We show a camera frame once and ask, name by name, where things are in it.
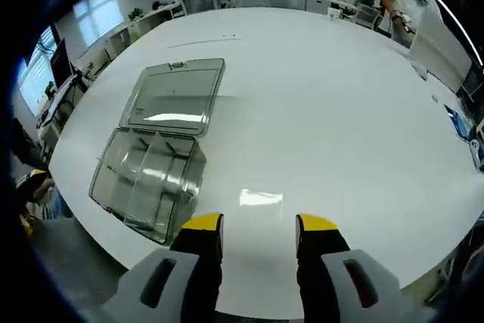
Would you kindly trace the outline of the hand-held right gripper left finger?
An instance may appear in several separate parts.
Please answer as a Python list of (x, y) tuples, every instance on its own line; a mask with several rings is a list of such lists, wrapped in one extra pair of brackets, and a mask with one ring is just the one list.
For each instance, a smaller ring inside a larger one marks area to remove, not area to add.
[(170, 248), (121, 276), (116, 293), (88, 311), (90, 322), (214, 322), (222, 283), (221, 213), (182, 225)]

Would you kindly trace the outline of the person's left hand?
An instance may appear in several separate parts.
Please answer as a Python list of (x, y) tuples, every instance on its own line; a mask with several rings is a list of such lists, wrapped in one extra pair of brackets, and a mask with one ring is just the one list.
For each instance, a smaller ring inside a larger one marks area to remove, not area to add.
[(54, 188), (54, 180), (52, 178), (46, 178), (42, 184), (33, 192), (31, 201), (36, 204), (43, 204), (45, 202), (46, 195)]

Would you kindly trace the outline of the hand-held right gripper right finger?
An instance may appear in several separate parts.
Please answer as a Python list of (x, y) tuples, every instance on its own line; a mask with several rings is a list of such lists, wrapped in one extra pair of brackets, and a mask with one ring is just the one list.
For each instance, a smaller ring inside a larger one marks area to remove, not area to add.
[(429, 322), (410, 307), (398, 278), (363, 250), (352, 250), (332, 221), (296, 216), (296, 280), (305, 322)]

